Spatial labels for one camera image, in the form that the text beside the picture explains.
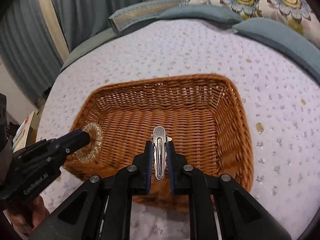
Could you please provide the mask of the person's left hand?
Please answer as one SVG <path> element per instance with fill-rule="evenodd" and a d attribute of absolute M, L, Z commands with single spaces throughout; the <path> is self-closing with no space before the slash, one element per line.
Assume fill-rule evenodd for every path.
<path fill-rule="evenodd" d="M 49 215 L 43 198 L 38 195 L 31 203 L 21 210 L 4 210 L 9 222 L 21 236 L 29 236 Z"/>

